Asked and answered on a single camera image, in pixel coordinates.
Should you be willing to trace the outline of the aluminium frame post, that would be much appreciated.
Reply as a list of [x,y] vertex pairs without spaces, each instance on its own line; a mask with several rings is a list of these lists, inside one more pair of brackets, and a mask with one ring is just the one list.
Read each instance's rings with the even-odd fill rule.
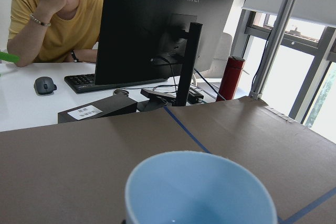
[[249,97],[254,100],[258,100],[262,96],[276,53],[284,37],[285,28],[291,16],[295,1],[296,0],[282,0],[281,2],[274,27],[265,43],[260,65],[252,82]]

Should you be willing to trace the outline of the light blue plastic cup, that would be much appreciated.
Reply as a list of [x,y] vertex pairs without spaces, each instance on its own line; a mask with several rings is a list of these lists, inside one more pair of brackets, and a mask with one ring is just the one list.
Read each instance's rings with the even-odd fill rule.
[[276,223],[261,181],[226,158],[196,151],[156,154],[125,185],[126,223]]

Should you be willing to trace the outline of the black box with label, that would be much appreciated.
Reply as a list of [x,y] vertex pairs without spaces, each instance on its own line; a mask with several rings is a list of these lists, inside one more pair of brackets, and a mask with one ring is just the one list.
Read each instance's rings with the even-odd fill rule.
[[58,113],[58,123],[75,122],[136,112],[138,103],[117,94]]

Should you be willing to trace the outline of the red thermos bottle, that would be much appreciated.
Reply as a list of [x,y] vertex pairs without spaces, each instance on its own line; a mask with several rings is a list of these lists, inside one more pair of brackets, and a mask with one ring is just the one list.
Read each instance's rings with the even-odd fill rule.
[[230,56],[224,70],[216,101],[231,100],[236,93],[240,76],[245,65],[245,59]]

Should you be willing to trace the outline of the grabber stick with green tip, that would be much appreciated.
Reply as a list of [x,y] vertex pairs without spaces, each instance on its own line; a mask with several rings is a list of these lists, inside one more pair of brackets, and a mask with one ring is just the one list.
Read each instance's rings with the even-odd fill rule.
[[0,51],[0,59],[11,63],[17,63],[19,61],[19,56]]

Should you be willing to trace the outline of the person in yellow shirt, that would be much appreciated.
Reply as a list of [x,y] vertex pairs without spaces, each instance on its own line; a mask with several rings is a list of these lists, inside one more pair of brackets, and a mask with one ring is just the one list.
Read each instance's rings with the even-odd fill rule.
[[95,63],[103,0],[12,0],[7,51],[31,63]]

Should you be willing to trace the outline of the black Huawei monitor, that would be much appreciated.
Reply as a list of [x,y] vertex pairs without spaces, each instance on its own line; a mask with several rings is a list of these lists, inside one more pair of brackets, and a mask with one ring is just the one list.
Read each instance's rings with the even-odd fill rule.
[[103,0],[96,84],[178,76],[184,106],[194,70],[208,70],[234,0]]

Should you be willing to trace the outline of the black keyboard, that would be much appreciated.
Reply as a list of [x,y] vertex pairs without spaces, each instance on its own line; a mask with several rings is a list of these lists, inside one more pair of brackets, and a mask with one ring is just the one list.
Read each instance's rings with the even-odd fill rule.
[[117,84],[103,84],[98,85],[94,83],[95,74],[79,74],[72,76],[65,76],[64,81],[74,90],[75,93],[88,93],[101,90],[109,90],[130,86],[139,86],[143,84],[151,84],[167,81],[167,79],[154,79],[147,81],[129,82],[129,83],[117,83]]

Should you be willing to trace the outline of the black computer mouse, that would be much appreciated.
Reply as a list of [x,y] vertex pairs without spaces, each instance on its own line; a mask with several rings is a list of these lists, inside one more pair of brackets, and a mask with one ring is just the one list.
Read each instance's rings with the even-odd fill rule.
[[35,80],[34,89],[37,95],[50,95],[57,90],[57,86],[51,77],[43,76]]

